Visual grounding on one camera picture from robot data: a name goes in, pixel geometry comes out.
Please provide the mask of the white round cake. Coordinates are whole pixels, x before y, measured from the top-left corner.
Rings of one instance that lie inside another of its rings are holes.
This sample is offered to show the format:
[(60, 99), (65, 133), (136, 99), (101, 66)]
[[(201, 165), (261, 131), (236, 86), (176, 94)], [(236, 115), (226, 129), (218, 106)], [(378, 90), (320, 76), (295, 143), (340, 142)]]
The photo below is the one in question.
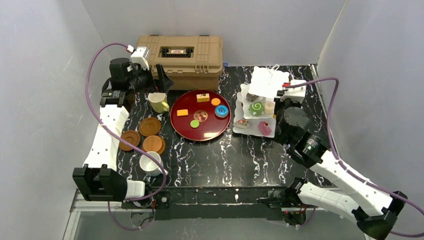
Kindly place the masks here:
[(276, 103), (274, 101), (266, 101), (264, 103), (263, 114), (264, 115), (274, 115), (275, 105), (276, 105)]

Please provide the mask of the pink rectangular cake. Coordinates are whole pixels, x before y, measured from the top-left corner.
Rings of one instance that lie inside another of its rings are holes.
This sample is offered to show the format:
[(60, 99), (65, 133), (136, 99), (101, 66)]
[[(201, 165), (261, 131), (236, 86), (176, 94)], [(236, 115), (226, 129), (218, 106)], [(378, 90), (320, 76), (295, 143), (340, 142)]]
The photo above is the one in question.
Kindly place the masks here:
[(270, 136), (272, 133), (272, 129), (268, 122), (266, 121), (260, 121), (258, 124), (258, 129), (264, 136)]

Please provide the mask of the white three-tier cake stand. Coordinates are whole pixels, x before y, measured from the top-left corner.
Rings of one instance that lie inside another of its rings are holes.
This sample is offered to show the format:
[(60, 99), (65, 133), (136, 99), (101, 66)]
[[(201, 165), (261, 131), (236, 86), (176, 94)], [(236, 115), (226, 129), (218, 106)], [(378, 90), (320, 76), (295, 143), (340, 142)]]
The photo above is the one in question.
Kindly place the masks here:
[[(249, 126), (247, 129), (242, 129), (234, 127), (232, 124), (232, 131), (235, 134), (266, 138), (275, 137), (276, 119), (274, 115), (266, 115), (263, 112), (262, 115), (253, 116), (249, 113), (249, 106), (255, 102), (262, 102), (263, 105), (265, 102), (274, 102), (277, 92), (283, 89), (283, 83), (290, 79), (290, 73), (278, 70), (278, 67), (279, 65), (275, 65), (273, 68), (255, 66), (249, 83), (240, 84), (240, 92), (237, 93), (236, 97), (233, 124), (237, 120), (246, 119), (249, 121)], [(254, 102), (249, 102), (246, 99), (247, 93), (257, 95), (259, 98)], [(264, 136), (258, 129), (258, 124), (261, 121), (269, 123), (272, 130), (269, 136)]]

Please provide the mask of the white triangular cake slice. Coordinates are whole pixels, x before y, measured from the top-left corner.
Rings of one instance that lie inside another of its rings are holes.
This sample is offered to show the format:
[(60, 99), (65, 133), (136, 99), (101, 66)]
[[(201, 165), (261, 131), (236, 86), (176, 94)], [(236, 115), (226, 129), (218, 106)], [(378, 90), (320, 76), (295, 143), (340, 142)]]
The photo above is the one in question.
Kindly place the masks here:
[(249, 125), (250, 125), (250, 122), (245, 118), (241, 118), (233, 123), (234, 127), (240, 128), (240, 129), (247, 129)]

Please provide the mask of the green round macaron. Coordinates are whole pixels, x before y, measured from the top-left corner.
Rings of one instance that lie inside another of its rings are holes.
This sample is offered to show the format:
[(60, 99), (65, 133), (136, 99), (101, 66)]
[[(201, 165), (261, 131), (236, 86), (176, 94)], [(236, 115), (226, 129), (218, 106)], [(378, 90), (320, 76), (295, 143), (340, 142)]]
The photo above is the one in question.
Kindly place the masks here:
[(190, 122), (190, 127), (196, 129), (200, 126), (200, 122), (197, 119), (194, 119)]

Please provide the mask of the blue frosted donut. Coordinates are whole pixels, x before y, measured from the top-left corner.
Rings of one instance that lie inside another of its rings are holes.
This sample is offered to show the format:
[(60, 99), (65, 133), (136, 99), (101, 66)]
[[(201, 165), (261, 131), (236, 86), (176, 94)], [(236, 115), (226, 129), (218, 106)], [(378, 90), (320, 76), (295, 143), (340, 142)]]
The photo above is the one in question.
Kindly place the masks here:
[(230, 113), (230, 110), (227, 106), (225, 105), (218, 105), (215, 107), (214, 110), (214, 114), (218, 117), (218, 118), (226, 118)]

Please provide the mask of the orange square cake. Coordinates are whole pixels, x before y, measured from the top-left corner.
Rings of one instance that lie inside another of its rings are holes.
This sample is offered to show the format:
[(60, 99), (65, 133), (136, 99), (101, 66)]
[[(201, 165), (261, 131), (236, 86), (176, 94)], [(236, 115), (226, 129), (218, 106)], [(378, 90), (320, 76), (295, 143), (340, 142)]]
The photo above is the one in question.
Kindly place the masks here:
[(189, 114), (188, 109), (179, 109), (176, 111), (176, 115), (178, 117), (185, 117), (185, 116), (188, 116), (188, 114)]

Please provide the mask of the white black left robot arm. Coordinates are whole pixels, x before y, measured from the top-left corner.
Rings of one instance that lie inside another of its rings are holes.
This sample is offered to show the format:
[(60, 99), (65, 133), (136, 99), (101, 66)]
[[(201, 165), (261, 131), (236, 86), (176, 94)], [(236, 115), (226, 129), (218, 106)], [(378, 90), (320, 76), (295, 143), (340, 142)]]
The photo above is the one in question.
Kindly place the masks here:
[(124, 125), (137, 92), (166, 93), (174, 82), (163, 66), (156, 64), (158, 77), (139, 63), (121, 57), (109, 63), (110, 77), (101, 89), (99, 121), (89, 154), (72, 178), (86, 201), (122, 202), (144, 200), (146, 184), (129, 180), (117, 172), (117, 154)]

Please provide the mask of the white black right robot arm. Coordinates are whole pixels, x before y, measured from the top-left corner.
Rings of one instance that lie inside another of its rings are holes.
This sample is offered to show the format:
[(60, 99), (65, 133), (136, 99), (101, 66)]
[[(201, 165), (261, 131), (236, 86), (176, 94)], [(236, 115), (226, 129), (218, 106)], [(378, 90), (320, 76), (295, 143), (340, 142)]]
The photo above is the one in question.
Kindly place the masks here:
[(400, 191), (384, 192), (341, 159), (335, 159), (329, 145), (311, 133), (313, 125), (302, 105), (290, 98), (275, 100), (279, 140), (289, 146), (287, 153), (298, 164), (325, 177), (341, 193), (318, 187), (296, 178), (285, 190), (285, 197), (295, 203), (313, 205), (338, 214), (374, 240), (384, 240), (393, 229), (404, 202)]

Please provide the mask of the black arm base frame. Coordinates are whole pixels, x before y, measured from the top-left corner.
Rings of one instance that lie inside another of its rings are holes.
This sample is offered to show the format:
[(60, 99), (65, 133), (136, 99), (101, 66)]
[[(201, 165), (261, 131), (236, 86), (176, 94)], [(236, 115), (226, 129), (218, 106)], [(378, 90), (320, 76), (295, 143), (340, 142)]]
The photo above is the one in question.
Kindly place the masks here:
[(125, 210), (151, 213), (157, 221), (179, 219), (265, 219), (304, 225), (316, 208), (284, 186), (165, 187), (145, 200), (124, 201)]

